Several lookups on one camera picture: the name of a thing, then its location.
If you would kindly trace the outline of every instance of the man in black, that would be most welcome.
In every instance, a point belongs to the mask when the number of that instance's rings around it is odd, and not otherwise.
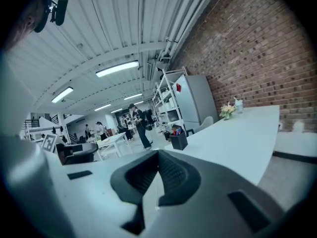
[[[130,104],[129,109],[132,110],[132,119],[135,121],[136,128],[138,130],[142,144],[146,150],[151,149],[151,144],[145,136],[145,114],[139,110],[134,104]]]

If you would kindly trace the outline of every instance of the red magnet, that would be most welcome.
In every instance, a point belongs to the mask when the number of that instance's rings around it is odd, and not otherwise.
[[[182,89],[182,87],[180,86],[180,84],[176,83],[176,91],[180,92]]]

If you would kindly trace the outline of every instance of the bottle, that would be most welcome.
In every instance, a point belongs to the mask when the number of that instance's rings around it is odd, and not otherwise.
[[[243,101],[242,100],[237,100],[235,97],[235,106],[236,106],[236,109],[238,111],[238,113],[243,113]]]

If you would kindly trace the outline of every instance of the white chair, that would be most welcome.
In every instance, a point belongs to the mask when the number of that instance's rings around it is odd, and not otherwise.
[[[189,132],[195,134],[203,129],[206,129],[207,127],[213,125],[213,118],[212,117],[206,117],[204,122],[196,129],[189,129],[186,131],[186,136],[188,137]]]

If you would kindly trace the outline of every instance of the railing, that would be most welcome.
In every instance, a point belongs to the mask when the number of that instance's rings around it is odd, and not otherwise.
[[[57,115],[51,118],[51,122],[58,124],[58,117]]]
[[[26,129],[26,126],[28,126],[29,128],[37,128],[40,127],[40,122],[38,119],[25,120],[22,129]]]
[[[74,144],[78,144],[78,140],[73,135],[69,134],[70,141]]]
[[[63,114],[63,118],[66,119],[67,117],[70,117],[71,115],[69,114]]]

